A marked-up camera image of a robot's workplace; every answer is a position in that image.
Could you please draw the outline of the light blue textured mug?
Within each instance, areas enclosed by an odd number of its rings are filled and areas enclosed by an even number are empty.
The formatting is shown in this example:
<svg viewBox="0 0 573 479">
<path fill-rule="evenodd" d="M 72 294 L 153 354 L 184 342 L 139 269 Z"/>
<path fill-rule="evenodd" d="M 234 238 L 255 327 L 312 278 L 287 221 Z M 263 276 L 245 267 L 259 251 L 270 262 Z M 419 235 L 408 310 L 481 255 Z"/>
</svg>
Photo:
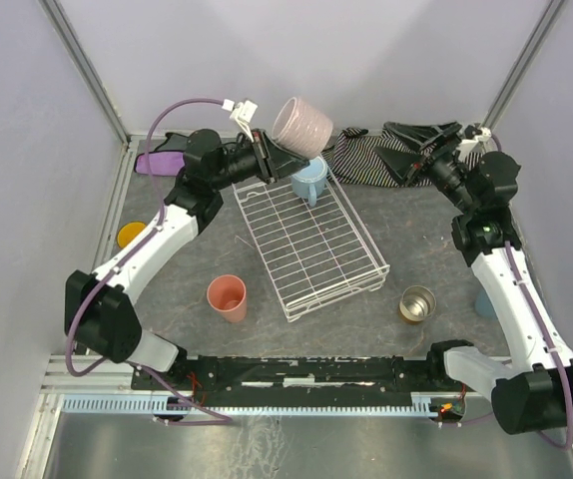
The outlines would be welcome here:
<svg viewBox="0 0 573 479">
<path fill-rule="evenodd" d="M 292 192 L 314 208 L 326 185 L 328 165 L 322 156 L 309 161 L 307 167 L 290 177 Z"/>
</svg>

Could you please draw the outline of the lilac textured mug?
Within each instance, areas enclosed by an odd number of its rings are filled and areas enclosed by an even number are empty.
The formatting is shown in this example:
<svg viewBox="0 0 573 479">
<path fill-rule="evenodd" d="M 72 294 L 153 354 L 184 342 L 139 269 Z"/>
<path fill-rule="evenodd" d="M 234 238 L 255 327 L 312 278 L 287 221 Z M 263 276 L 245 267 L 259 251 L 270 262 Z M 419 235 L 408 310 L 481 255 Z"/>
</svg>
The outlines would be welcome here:
<svg viewBox="0 0 573 479">
<path fill-rule="evenodd" d="M 332 120 L 300 97 L 290 98 L 278 114 L 271 132 L 281 148 L 307 160 L 317 157 L 333 131 Z"/>
</svg>

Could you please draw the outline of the pink plastic cup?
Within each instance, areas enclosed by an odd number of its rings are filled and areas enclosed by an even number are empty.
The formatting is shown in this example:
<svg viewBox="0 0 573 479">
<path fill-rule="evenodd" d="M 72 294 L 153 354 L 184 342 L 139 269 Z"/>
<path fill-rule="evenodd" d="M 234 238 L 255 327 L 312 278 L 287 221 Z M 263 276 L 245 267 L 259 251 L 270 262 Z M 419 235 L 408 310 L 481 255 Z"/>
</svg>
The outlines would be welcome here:
<svg viewBox="0 0 573 479">
<path fill-rule="evenodd" d="M 207 289 L 207 300 L 210 307 L 227 322 L 238 323 L 247 316 L 247 288 L 235 275 L 216 277 Z"/>
</svg>

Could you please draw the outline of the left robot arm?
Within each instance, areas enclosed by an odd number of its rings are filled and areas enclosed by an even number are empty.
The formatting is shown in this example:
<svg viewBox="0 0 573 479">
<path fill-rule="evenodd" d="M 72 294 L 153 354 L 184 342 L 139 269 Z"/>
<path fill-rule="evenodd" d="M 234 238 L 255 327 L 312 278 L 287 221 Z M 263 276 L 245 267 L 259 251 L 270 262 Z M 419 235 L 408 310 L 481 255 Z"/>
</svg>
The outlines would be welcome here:
<svg viewBox="0 0 573 479">
<path fill-rule="evenodd" d="M 210 129 L 193 132 L 184 164 L 162 207 L 136 238 L 91 273 L 66 280 L 66 350 L 82 344 L 114 363 L 167 372 L 187 357 L 171 341 L 143 329 L 134 305 L 172 256 L 197 238 L 223 205 L 221 191 L 256 177 L 274 183 L 305 168 L 319 152 L 281 144 L 253 129 L 225 143 Z"/>
</svg>

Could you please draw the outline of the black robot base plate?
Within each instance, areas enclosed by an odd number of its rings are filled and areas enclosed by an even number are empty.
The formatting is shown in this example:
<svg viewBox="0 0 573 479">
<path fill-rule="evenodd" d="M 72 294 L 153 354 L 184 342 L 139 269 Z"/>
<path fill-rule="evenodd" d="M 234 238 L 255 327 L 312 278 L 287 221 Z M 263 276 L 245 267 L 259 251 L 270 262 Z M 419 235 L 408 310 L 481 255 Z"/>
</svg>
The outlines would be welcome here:
<svg viewBox="0 0 573 479">
<path fill-rule="evenodd" d="M 207 407 L 409 406 L 415 394 L 475 397 L 427 358 L 197 356 L 165 372 Z"/>
</svg>

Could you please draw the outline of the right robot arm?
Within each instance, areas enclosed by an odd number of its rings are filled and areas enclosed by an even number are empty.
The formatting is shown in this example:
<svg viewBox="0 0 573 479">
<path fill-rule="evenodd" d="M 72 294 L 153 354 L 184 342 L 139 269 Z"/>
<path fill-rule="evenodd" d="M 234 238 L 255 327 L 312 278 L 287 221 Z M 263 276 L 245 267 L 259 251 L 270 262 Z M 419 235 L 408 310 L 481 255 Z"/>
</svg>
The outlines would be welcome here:
<svg viewBox="0 0 573 479">
<path fill-rule="evenodd" d="M 473 167 L 464 163 L 491 139 L 484 127 L 387 122 L 405 148 L 377 146 L 392 179 L 410 187 L 429 180 L 459 210 L 451 223 L 455 247 L 485 291 L 507 341 L 503 364 L 465 340 L 434 343 L 428 358 L 438 374 L 486 398 L 508 434 L 563 428 L 562 448 L 573 443 L 573 351 L 561 338 L 530 278 L 510 202 L 520 167 L 494 150 Z"/>
</svg>

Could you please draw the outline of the yellow plastic cup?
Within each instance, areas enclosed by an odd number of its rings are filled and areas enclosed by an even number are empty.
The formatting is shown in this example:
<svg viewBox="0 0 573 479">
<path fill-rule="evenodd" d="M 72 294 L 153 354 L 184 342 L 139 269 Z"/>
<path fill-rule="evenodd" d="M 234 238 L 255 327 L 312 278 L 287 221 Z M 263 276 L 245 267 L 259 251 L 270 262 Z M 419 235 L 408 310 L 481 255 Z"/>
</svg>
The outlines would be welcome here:
<svg viewBox="0 0 573 479">
<path fill-rule="evenodd" d="M 130 222 L 122 226 L 116 237 L 118 247 L 126 247 L 146 228 L 146 226 L 147 225 L 143 222 Z"/>
</svg>

